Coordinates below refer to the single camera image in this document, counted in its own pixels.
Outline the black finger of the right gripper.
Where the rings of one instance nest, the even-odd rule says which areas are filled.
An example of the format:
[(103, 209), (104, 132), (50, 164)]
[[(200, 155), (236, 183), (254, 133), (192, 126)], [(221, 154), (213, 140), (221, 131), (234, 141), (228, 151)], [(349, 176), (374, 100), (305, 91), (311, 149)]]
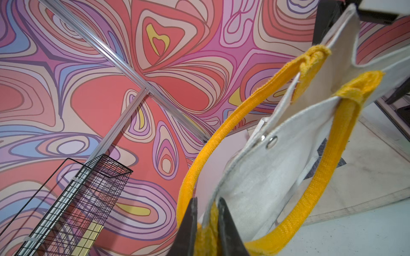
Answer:
[(344, 1), (320, 0), (317, 7), (315, 27), (313, 31), (313, 45), (322, 42), (334, 23), (344, 12)]

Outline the cream canvas bag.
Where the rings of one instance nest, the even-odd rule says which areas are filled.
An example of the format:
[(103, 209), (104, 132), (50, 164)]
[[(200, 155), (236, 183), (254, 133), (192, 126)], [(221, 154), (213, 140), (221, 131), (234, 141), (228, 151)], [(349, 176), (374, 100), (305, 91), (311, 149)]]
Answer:
[(367, 119), (359, 119), (342, 158), (306, 226), (409, 199), (409, 154)]

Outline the cream bag with yellow handles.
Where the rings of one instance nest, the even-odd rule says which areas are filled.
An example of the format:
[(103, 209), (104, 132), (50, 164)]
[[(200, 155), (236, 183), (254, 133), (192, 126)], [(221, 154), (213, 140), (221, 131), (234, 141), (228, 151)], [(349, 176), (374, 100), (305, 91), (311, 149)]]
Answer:
[(359, 3), (345, 1), (344, 12), (322, 42), (285, 64), (241, 103), (199, 152), (179, 191), (178, 228), (214, 150), (246, 115), (287, 87), (273, 114), (260, 120), (226, 166), (197, 224), (193, 256), (222, 256), (220, 197), (250, 256), (280, 252), (319, 202), (362, 110), (408, 79), (409, 47), (365, 65), (356, 63)]

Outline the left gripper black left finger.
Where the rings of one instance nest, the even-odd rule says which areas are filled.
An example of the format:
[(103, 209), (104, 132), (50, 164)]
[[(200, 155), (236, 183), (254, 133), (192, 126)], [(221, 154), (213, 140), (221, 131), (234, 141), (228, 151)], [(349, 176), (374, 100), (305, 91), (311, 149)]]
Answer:
[(197, 232), (198, 199), (191, 198), (167, 256), (193, 256)]

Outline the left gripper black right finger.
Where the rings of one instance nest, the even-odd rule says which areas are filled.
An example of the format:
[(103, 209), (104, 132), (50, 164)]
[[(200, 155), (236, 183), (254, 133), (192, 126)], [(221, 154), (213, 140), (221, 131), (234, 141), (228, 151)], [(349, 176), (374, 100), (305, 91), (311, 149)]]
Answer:
[(250, 256), (222, 197), (218, 202), (218, 240), (222, 256)]

